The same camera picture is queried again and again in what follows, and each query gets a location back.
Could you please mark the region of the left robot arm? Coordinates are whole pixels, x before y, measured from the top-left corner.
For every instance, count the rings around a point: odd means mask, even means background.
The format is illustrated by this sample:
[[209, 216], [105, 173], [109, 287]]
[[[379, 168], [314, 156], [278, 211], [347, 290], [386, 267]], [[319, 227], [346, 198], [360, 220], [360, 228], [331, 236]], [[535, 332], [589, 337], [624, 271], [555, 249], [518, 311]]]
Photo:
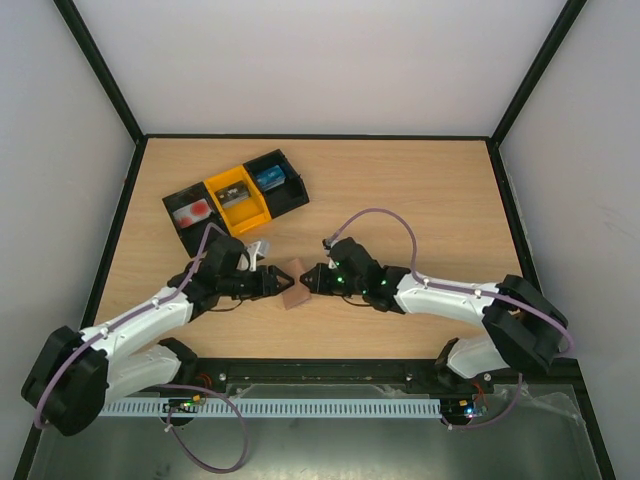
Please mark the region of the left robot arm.
[[52, 332], [21, 389], [35, 409], [35, 426], [72, 436], [133, 393], [158, 385], [195, 388], [198, 357], [169, 331], [214, 311], [223, 297], [242, 303], [292, 287], [290, 275], [261, 264], [267, 249], [263, 241], [245, 245], [221, 236], [140, 305], [97, 326]]

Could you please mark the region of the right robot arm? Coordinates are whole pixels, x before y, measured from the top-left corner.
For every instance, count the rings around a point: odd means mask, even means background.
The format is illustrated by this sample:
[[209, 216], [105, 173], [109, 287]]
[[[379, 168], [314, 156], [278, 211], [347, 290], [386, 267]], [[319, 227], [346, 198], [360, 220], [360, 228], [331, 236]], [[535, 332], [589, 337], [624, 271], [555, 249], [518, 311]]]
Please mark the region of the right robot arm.
[[304, 272], [311, 293], [352, 297], [379, 312], [430, 314], [482, 329], [449, 340], [434, 362], [434, 377], [455, 392], [493, 371], [544, 375], [571, 345], [566, 317], [531, 283], [508, 275], [498, 283], [464, 283], [421, 277], [381, 265], [353, 238], [326, 248], [328, 260]]

